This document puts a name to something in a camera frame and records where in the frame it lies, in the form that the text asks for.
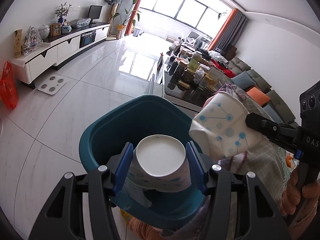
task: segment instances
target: orange curtain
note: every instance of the orange curtain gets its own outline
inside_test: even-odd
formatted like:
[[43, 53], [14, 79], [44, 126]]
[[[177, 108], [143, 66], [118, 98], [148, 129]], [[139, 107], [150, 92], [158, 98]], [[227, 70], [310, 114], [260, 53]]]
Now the orange curtain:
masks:
[[[141, 0], [137, 0], [136, 4], [134, 5], [133, 10], [138, 10], [139, 7], [140, 7], [140, 3], [141, 3]], [[130, 20], [129, 20], [128, 25], [127, 25], [127, 29], [125, 30], [125, 35], [130, 35], [131, 34], [131, 30], [132, 30], [132, 22], [131, 22], [131, 20], [135, 19], [136, 14], [137, 14], [137, 11], [135, 11], [135, 12], [133, 12], [131, 14]]]
[[238, 9], [233, 9], [232, 12], [230, 13], [229, 17], [225, 21], [225, 23], [222, 25], [221, 29], [219, 30], [217, 36], [210, 42], [209, 47], [207, 50], [213, 50], [214, 47], [218, 44], [220, 38], [222, 37], [223, 33], [225, 30], [228, 28], [229, 24], [233, 20], [233, 18], [236, 16], [236, 13], [238, 12]]

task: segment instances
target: tv stand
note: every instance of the tv stand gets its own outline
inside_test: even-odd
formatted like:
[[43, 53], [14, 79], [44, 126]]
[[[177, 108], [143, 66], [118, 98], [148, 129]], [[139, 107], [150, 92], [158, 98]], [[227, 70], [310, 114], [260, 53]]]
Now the tv stand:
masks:
[[[43, 46], [27, 56], [11, 58], [15, 77], [30, 87], [34, 87], [33, 81], [51, 66], [60, 69], [74, 57], [86, 50], [105, 41], [110, 24], [95, 22], [81, 28], [74, 28], [70, 33], [64, 33], [43, 40]], [[96, 30], [93, 43], [80, 48], [82, 33]]]

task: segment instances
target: white paper cup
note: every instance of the white paper cup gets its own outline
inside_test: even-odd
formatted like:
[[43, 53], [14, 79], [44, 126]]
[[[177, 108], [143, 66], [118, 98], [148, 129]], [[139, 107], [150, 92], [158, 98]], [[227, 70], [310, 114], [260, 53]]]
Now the white paper cup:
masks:
[[261, 133], [247, 127], [248, 114], [238, 99], [219, 91], [192, 120], [189, 135], [213, 161], [237, 155], [262, 141]]
[[133, 184], [161, 192], [179, 192], [191, 185], [183, 144], [167, 135], [151, 135], [139, 142], [128, 177]]

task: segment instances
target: person's arm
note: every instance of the person's arm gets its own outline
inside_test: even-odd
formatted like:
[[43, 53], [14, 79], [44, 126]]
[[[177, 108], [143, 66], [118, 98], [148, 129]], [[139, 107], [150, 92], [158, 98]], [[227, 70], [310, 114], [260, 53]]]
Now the person's arm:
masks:
[[[280, 212], [283, 216], [287, 214], [293, 215], [296, 210], [296, 206], [300, 202], [301, 194], [296, 187], [297, 182], [298, 169], [295, 169], [291, 173], [287, 187], [282, 194]], [[296, 240], [302, 235], [316, 215], [318, 199], [320, 196], [320, 183], [316, 180], [314, 183], [304, 186], [302, 188], [302, 195], [309, 199], [309, 201], [298, 218], [296, 224], [289, 228], [292, 240]]]

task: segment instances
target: trash can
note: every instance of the trash can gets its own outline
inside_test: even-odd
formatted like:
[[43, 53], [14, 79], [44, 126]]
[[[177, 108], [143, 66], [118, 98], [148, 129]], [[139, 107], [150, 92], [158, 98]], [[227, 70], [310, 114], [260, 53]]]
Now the trash can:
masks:
[[[135, 148], [145, 137], [164, 134], [177, 138], [183, 145], [191, 141], [192, 119], [164, 98], [143, 95], [107, 113], [83, 133], [79, 154], [87, 172], [106, 164], [120, 154], [126, 142]], [[121, 190], [111, 200], [121, 209], [145, 223], [162, 229], [174, 229], [188, 223], [202, 205], [204, 195], [197, 189], [191, 174], [191, 186], [181, 192], [164, 193], [146, 190], [152, 202], [148, 208]]]
[[133, 31], [133, 36], [134, 36], [134, 37], [138, 37], [139, 34], [140, 34], [140, 32], [141, 32], [141, 28], [135, 27], [135, 28], [134, 28], [134, 31]]

